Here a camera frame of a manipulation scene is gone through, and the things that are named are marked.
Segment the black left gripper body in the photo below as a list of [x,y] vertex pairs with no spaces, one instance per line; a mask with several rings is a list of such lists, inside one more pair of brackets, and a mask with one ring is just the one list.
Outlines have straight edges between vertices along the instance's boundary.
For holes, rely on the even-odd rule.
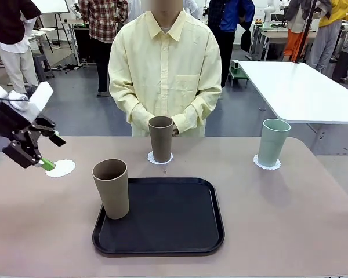
[[30,122],[6,102],[0,102],[0,136],[10,141],[30,142]]

